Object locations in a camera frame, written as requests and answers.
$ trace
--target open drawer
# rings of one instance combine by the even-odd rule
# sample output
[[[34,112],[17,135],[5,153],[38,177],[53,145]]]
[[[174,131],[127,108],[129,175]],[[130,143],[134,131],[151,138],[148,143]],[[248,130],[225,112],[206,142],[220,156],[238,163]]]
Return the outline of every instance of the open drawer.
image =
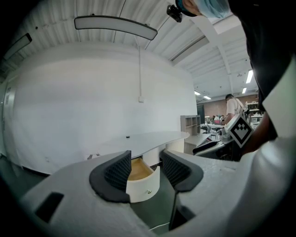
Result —
[[[130,202],[142,202],[152,198],[160,185],[160,167],[153,171],[141,158],[131,160],[131,173],[126,185]]]

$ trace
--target black hair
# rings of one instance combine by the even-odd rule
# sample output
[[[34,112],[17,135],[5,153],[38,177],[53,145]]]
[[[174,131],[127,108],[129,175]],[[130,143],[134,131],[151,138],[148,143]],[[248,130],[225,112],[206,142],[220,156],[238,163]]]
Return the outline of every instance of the black hair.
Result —
[[[225,100],[227,100],[228,98],[234,98],[234,96],[233,96],[232,94],[227,94],[227,95],[225,96]]]

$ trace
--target man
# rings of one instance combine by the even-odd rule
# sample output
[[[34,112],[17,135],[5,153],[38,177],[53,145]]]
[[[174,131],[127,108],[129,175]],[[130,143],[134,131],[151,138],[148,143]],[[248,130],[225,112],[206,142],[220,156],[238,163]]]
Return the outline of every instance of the man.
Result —
[[[226,95],[225,100],[227,103],[226,119],[221,122],[221,125],[226,125],[234,117],[234,115],[244,112],[243,104],[232,94]]]
[[[182,12],[198,16],[224,18],[229,11],[239,18],[247,38],[255,80],[259,87],[259,106],[276,86],[295,54],[293,3],[268,0],[180,0]],[[265,112],[261,123],[246,143],[243,153],[257,150],[277,133]]]

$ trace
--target face mask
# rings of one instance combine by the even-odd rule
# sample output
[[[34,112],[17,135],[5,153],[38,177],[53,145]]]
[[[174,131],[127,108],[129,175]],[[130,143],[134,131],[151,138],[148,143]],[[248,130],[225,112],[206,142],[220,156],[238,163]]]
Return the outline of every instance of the face mask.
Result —
[[[230,11],[228,0],[194,0],[205,17],[224,18]]]

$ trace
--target black camera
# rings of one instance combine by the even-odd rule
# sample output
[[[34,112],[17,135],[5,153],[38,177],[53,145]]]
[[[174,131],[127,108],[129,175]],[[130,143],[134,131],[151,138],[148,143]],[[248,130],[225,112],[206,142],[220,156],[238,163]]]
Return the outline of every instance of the black camera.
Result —
[[[182,13],[181,11],[176,8],[174,5],[168,5],[166,9],[166,13],[173,18],[177,22],[182,21]]]

